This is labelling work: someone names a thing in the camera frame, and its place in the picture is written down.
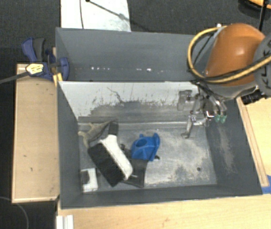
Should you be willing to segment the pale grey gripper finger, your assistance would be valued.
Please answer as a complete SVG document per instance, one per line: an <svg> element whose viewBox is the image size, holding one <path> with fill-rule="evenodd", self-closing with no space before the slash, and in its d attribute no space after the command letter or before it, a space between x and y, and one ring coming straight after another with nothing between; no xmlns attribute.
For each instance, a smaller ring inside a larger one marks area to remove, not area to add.
<svg viewBox="0 0 271 229"><path fill-rule="evenodd" d="M194 120L194 126L204 126L204 127L208 127L210 124L210 121L208 118L203 117L203 118L196 118Z"/></svg>
<svg viewBox="0 0 271 229"><path fill-rule="evenodd" d="M182 138L187 139L190 137L191 131L196 123L197 123L197 116L189 115L186 122L185 132L181 134Z"/></svg>

